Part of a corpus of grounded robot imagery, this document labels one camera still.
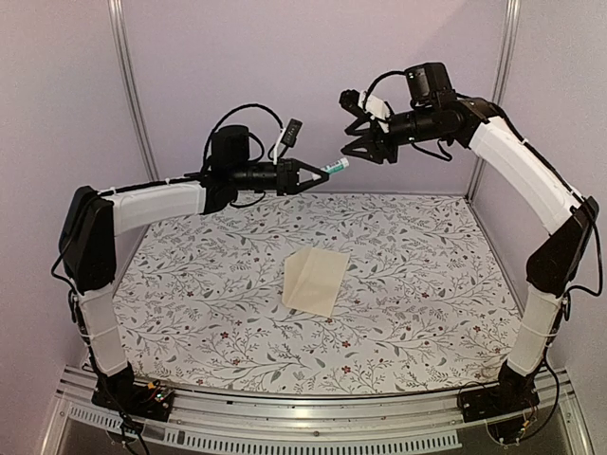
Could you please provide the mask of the green white glue stick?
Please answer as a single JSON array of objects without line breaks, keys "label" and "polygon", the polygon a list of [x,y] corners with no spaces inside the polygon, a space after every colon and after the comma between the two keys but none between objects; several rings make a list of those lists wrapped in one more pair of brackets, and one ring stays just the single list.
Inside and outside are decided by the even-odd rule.
[{"label": "green white glue stick", "polygon": [[339,173],[349,167],[349,160],[346,157],[322,167],[322,170],[328,174]]}]

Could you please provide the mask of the cream paper envelope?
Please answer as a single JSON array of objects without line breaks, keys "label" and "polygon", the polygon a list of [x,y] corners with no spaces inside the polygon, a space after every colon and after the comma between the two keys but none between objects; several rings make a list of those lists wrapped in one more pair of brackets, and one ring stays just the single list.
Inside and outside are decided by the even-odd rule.
[{"label": "cream paper envelope", "polygon": [[307,246],[285,259],[282,304],[331,317],[350,259],[349,253]]}]

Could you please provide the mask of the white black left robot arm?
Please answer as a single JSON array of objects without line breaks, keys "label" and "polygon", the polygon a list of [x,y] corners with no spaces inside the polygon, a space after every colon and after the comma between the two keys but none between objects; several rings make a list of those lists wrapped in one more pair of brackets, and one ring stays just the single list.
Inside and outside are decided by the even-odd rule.
[{"label": "white black left robot arm", "polygon": [[117,239],[160,221],[214,214],[234,204],[240,191],[295,195],[327,182],[325,170],[280,153],[281,148],[293,147],[296,137],[287,126],[270,158],[253,158],[248,127],[214,128],[197,172],[105,191],[90,186],[76,189],[60,234],[59,257],[52,265],[52,269],[63,268],[64,274],[51,275],[68,284],[72,319],[80,328],[94,372],[110,377],[102,390],[119,410],[134,410],[141,393],[120,375],[131,367],[113,304]]}]

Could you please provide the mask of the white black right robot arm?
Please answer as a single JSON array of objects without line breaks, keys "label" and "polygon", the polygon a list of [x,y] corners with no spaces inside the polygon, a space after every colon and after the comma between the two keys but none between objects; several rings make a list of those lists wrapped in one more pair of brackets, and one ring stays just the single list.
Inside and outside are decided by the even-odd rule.
[{"label": "white black right robot arm", "polygon": [[499,174],[543,230],[525,263],[520,330],[489,399],[497,412],[512,412],[569,319],[572,293],[588,290],[573,280],[588,244],[600,242],[598,202],[570,184],[498,103],[454,89],[442,63],[389,70],[363,90],[343,90],[339,103],[354,118],[345,130],[353,140],[342,147],[344,155],[394,164],[400,147],[424,153],[424,143],[435,142],[433,157],[449,161],[446,149],[456,143]]}]

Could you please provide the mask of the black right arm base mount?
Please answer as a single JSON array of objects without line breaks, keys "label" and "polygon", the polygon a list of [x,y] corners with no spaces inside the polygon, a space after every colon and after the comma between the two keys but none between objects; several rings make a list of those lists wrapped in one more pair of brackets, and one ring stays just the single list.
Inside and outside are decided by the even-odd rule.
[{"label": "black right arm base mount", "polygon": [[540,404],[535,389],[535,374],[522,376],[505,365],[492,386],[461,389],[456,398],[465,423],[484,421],[491,439],[501,445],[518,444],[530,426],[524,410]]}]

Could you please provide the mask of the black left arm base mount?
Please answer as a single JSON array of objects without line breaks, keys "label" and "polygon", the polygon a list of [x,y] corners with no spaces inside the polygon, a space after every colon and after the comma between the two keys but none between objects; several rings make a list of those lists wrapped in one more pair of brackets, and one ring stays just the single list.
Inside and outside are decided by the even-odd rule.
[{"label": "black left arm base mount", "polygon": [[158,380],[137,384],[126,369],[112,376],[99,373],[91,402],[101,408],[159,422],[167,422],[173,409],[175,390]]}]

